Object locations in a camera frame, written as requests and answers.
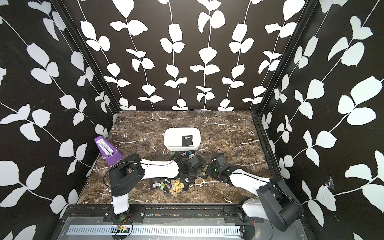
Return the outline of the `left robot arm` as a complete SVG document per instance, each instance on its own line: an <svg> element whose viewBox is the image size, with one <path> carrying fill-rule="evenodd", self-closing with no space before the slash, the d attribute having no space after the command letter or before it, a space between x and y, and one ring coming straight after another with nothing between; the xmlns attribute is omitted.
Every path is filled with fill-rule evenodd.
<svg viewBox="0 0 384 240"><path fill-rule="evenodd" d="M187 152L175 152L169 161L149 161L142 159L139 154L128 156L111 166L108 171L114 215L129 210L128 195L140 181L201 176L204 167L201 156Z"/></svg>

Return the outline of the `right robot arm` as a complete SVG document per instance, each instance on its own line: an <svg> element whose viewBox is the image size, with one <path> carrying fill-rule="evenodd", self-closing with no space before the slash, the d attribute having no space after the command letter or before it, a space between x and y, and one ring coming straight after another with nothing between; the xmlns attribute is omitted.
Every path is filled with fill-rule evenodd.
<svg viewBox="0 0 384 240"><path fill-rule="evenodd" d="M223 154L217 154L207 168L207 174L223 183L246 190L256 199L248 199L240 205L247 217L261 218L284 232L304 214L304 207L283 179L263 178L252 175L227 162Z"/></svg>

